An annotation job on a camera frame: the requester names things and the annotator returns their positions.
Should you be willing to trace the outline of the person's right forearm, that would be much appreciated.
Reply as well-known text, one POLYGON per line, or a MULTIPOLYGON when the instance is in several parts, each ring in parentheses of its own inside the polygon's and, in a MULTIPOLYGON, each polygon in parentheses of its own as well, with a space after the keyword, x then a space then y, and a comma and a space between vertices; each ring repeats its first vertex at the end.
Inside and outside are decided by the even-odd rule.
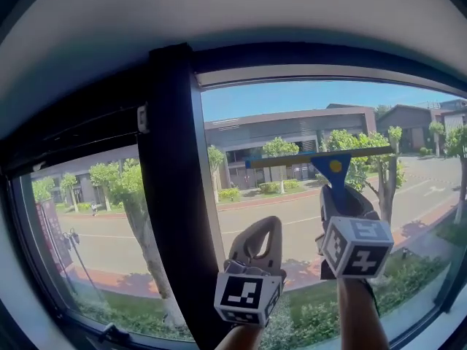
POLYGON ((337 279, 341 350, 389 350, 373 290, 366 280, 337 279))

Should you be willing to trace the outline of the window with dark frame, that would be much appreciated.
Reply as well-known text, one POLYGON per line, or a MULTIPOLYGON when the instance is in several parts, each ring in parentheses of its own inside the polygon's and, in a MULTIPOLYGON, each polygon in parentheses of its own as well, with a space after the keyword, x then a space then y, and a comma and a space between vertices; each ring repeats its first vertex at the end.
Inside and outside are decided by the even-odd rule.
MULTIPOLYGON (((213 350, 230 324, 213 301, 217 274, 228 253, 212 238, 217 224, 215 158, 204 135, 202 95, 240 85, 288 81, 356 81, 403 85, 467 99, 467 82, 400 55, 332 44, 275 42, 195 51, 179 44, 146 52, 134 65, 61 97, 0 141, 1 201, 37 305, 7 287, 0 262, 0 308, 19 309, 44 350, 213 350), (136 111, 147 103, 150 132, 140 133, 136 111), (111 149, 137 146, 153 235, 166 276, 192 341, 129 332, 125 343, 98 342, 106 324, 66 307, 55 263, 40 250, 32 225, 35 205, 21 176, 40 166, 111 149)), ((389 187, 396 185, 398 140, 382 146, 389 187)), ((438 350, 467 350, 467 314, 438 350)))

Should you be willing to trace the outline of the wide side window pane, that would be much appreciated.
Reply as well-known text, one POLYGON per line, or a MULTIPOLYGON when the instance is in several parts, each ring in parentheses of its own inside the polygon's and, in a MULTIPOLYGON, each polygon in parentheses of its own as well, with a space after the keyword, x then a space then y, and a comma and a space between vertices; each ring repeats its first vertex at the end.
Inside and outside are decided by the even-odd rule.
MULTIPOLYGON (((23 193, 35 207, 37 202, 49 199, 45 193, 51 185, 40 187, 38 182, 32 182, 31 174, 50 167, 53 166, 40 166, 21 176, 23 193)), ((102 295, 105 292, 114 292, 159 299, 165 309, 169 327, 188 327, 172 292, 153 235, 144 194, 139 150, 137 158, 128 158, 123 164, 99 163, 91 167, 90 178, 92 183, 103 187, 109 197, 105 209, 97 205, 98 214, 95 217, 92 215, 91 204, 69 206, 53 202, 63 233, 71 228, 78 233, 80 244, 77 249, 94 284, 102 295)), ((41 227, 37 211, 31 224, 41 227)), ((53 262, 43 232, 40 250, 53 262)), ((56 268, 56 275, 62 281, 60 290, 63 301, 67 308, 87 317, 80 312, 74 296, 99 297, 90 285, 73 249, 70 250, 70 255, 73 263, 63 273, 59 273, 56 268)))

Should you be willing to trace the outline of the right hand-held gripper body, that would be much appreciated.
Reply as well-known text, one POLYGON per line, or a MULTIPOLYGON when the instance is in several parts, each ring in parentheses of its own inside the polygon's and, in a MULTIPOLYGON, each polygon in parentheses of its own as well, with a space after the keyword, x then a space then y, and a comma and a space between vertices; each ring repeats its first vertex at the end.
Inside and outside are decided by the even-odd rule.
POLYGON ((316 238, 323 261, 322 280, 375 278, 394 246, 390 225, 370 211, 361 217, 321 216, 324 234, 316 238))

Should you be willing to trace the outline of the large window glass pane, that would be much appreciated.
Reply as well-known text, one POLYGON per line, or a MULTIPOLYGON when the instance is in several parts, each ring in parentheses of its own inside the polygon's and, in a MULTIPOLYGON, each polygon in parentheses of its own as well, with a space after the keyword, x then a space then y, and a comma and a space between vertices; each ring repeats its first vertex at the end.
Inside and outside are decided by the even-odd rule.
MULTIPOLYGON (((356 82, 356 81, 288 81, 275 82, 260 85, 240 85, 219 90, 209 90, 202 95, 202 106, 204 124, 206 122, 217 120, 228 120, 231 118, 248 117, 259 114, 273 114, 279 112, 300 112, 314 109, 325 109, 329 105, 348 105, 368 107, 377 118, 382 116, 390 108, 397 104, 419 106, 426 102, 442 102, 452 100, 452 96, 446 93, 440 93, 420 88, 389 85, 377 82, 356 82)), ((323 151, 336 149, 354 149, 363 146, 382 146, 390 142, 392 138, 398 140, 398 163, 396 169, 396 185, 398 183, 398 164, 404 157, 429 157, 449 159, 445 154, 435 155, 425 148, 419 152, 401 152, 399 143, 402 136, 402 129, 391 126, 388 133, 380 133, 377 129, 370 133, 360 133, 358 136, 347 132, 346 130, 334 130, 323 144, 323 151)), ((220 235, 220 226, 217 218, 217 204, 219 201, 219 192, 216 185, 215 172, 224 161, 224 154, 215 146, 207 145, 210 153, 215 158, 215 171, 212 175, 214 181, 213 193, 216 201, 216 226, 212 232, 212 238, 217 246, 220 246, 224 253, 222 238, 220 235)), ((315 153, 299 152, 298 146, 292 142, 284 141, 276 137, 269 141, 262 148, 265 158, 271 152, 278 152, 282 155, 288 153, 315 153)), ((390 223, 393 217, 393 199, 395 190, 389 187, 389 160, 387 157, 357 157, 352 159, 347 174, 346 181, 365 197, 367 197, 374 206, 376 212, 390 223)), ((283 182, 287 178, 287 168, 291 166, 265 167, 280 168, 278 182, 283 182)), ((455 211, 451 213, 449 219, 445 220, 443 225, 437 230, 440 238, 446 239, 463 251, 463 256, 453 274, 452 282, 449 286, 449 292, 444 296, 441 302, 441 311, 449 313, 454 302, 460 297, 461 292, 467 292, 464 284, 454 285, 453 280, 460 271, 462 263, 467 260, 467 201, 463 215, 459 224, 454 220, 458 210, 460 192, 455 211)), ((382 274, 373 280, 374 289, 389 283, 386 274, 386 262, 382 274)))

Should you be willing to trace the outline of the white window sill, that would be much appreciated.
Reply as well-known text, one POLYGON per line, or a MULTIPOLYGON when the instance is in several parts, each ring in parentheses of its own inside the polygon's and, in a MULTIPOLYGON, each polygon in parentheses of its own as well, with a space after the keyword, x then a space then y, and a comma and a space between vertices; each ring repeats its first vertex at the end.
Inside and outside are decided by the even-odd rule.
MULTIPOLYGON (((463 251, 437 235, 437 230, 449 219, 455 208, 439 213, 413 241, 397 243, 393 253, 403 257, 413 253, 420 257, 440 257, 447 262, 441 274, 421 292, 409 299, 394 313, 382 316, 382 324, 390 339, 392 350, 438 350, 454 331, 461 326, 467 314, 467 292, 461 292, 449 313, 441 311, 441 302, 449 292, 453 274, 463 251)), ((340 339, 335 337, 315 345, 296 347, 294 350, 339 350, 340 339)))

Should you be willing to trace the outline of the dark brown building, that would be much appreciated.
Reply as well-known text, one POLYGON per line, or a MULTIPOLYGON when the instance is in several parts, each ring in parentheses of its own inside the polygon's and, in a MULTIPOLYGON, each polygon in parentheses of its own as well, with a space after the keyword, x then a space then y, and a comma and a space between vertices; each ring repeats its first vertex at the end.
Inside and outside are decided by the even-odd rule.
MULTIPOLYGON (((207 145, 215 146, 224 154, 224 161, 215 172, 217 189, 248 190, 279 180, 280 168, 250 169, 244 164, 250 158, 263 157, 263 146, 274 138, 296 144, 299 152, 322 152, 325 140, 334 130, 346 130, 358 136, 374 132, 377 125, 368 107, 329 105, 325 109, 211 121, 204 128, 207 145)), ((137 146, 122 147, 43 168, 32 173, 31 180, 40 187, 50 184, 45 196, 55 203, 69 206, 96 203, 105 209, 109 197, 103 187, 92 183, 91 167, 99 163, 123 164, 126 159, 137 157, 137 146)))

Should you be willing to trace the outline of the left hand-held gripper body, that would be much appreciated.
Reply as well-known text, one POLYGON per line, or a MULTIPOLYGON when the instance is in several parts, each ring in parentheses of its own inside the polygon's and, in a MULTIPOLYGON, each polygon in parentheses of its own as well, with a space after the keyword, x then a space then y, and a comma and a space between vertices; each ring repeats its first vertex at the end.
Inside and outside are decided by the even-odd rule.
POLYGON ((217 275, 214 307, 221 319, 235 325, 266 327, 283 293, 285 270, 226 260, 217 275))

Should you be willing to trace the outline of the green hedge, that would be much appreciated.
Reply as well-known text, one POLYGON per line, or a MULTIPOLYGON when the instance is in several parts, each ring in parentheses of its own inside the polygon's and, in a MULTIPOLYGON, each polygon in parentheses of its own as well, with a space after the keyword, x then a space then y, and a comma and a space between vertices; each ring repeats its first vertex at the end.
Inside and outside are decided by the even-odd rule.
MULTIPOLYGON (((420 257, 401 252, 390 256, 386 274, 389 283, 375 288, 379 311, 389 316, 421 292, 446 268, 440 257, 420 257)), ((123 329, 176 341, 192 341, 186 326, 169 327, 162 301, 105 292, 104 301, 90 295, 75 295, 80 312, 98 322, 112 322, 123 329)), ((291 350, 337 337, 339 310, 332 281, 285 292, 271 316, 261 350, 291 350)))

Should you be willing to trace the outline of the dark red sign board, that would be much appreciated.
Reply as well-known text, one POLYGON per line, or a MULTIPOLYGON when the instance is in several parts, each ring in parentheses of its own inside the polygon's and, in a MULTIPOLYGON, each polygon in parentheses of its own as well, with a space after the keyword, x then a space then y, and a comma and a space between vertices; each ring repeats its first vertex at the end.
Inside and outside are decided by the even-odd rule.
POLYGON ((37 202, 36 210, 53 262, 58 272, 63 273, 73 263, 70 255, 71 243, 63 236, 53 199, 37 202))

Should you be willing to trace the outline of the blue squeegee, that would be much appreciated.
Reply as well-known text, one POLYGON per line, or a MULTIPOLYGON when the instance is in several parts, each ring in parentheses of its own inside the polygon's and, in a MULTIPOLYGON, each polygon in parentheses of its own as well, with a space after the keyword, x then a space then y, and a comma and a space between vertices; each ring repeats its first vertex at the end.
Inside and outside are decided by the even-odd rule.
POLYGON ((391 153, 394 153, 394 150, 389 145, 332 152, 300 153, 297 155, 245 160, 245 167, 250 169, 311 163, 331 184, 331 193, 337 210, 342 214, 347 214, 349 201, 344 188, 351 159, 391 153))

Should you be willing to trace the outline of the small brown building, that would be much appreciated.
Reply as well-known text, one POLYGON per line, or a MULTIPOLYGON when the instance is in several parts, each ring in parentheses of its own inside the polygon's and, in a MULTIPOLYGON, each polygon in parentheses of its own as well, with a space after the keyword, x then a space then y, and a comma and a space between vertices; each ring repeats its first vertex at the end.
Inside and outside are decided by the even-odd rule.
POLYGON ((467 125, 467 99, 426 102, 419 106, 397 104, 377 118, 377 130, 388 133, 391 126, 402 129, 401 152, 419 152, 425 148, 443 155, 450 131, 467 125))

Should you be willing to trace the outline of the white roller blind bracket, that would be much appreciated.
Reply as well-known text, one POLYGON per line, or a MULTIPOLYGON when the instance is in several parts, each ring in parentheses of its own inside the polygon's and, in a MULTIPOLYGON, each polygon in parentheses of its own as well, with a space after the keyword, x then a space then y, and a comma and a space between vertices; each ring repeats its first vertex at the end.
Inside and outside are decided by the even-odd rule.
POLYGON ((148 124, 147 103, 139 106, 136 111, 137 127, 140 133, 146 134, 150 132, 148 124))

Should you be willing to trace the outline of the black lamp post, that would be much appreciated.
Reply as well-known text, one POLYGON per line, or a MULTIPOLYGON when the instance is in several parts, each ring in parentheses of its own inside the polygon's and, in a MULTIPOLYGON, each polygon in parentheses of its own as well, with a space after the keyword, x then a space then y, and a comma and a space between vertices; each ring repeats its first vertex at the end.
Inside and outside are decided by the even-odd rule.
POLYGON ((81 258, 81 255, 80 255, 80 253, 79 253, 79 251, 77 249, 77 245, 80 244, 80 237, 79 237, 78 233, 75 231, 74 228, 71 228, 68 232, 62 233, 62 236, 63 236, 63 239, 65 241, 65 244, 66 244, 66 247, 68 248, 68 250, 72 250, 72 249, 74 250, 74 253, 76 254, 76 256, 77 256, 77 258, 78 258, 78 260, 80 262, 81 268, 85 272, 85 275, 86 275, 90 285, 92 286, 92 288, 96 292, 97 296, 99 297, 99 300, 102 303, 106 303, 106 301, 104 299, 104 296, 101 293, 101 290, 96 287, 96 285, 94 284, 94 281, 90 277, 90 274, 88 273, 88 269, 85 267, 85 264, 84 264, 84 262, 83 262, 83 260, 81 258))

